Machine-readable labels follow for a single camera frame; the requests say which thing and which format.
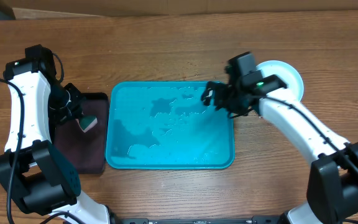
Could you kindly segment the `green and pink sponge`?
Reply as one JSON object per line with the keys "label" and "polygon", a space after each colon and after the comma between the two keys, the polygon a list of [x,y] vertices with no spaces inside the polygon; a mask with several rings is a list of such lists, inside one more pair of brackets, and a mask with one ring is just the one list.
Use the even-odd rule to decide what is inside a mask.
{"label": "green and pink sponge", "polygon": [[82,116],[78,119],[78,124],[84,133],[92,129],[97,123],[98,123],[97,117],[92,115]]}

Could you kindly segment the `light blue plate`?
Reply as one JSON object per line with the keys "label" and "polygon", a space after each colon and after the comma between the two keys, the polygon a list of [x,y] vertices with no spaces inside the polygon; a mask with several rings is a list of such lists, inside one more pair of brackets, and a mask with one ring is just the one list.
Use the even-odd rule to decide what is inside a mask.
{"label": "light blue plate", "polygon": [[256,66],[262,72],[263,77],[271,75],[278,76],[283,80],[298,101],[301,101],[304,94],[304,83],[300,73],[290,64],[279,60],[268,60]]}

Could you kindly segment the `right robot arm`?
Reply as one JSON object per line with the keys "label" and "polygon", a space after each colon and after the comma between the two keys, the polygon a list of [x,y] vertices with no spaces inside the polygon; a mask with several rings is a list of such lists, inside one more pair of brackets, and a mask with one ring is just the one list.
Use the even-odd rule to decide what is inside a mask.
{"label": "right robot arm", "polygon": [[204,105],[225,109],[230,118],[250,112],[273,124],[310,165],[306,201],[253,223],[345,223],[358,213],[358,142],[322,123],[302,103],[303,80],[286,62],[256,63],[252,53],[231,58],[227,83],[208,82]]}

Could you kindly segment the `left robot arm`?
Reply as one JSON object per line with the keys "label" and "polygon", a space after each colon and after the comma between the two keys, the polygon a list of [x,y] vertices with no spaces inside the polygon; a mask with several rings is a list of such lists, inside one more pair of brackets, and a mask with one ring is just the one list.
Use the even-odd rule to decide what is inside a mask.
{"label": "left robot arm", "polygon": [[109,102],[63,83],[61,60],[41,45],[9,62],[3,82],[11,92],[11,125],[0,155],[7,205],[67,223],[114,223],[108,206],[81,188],[80,174],[100,174]]}

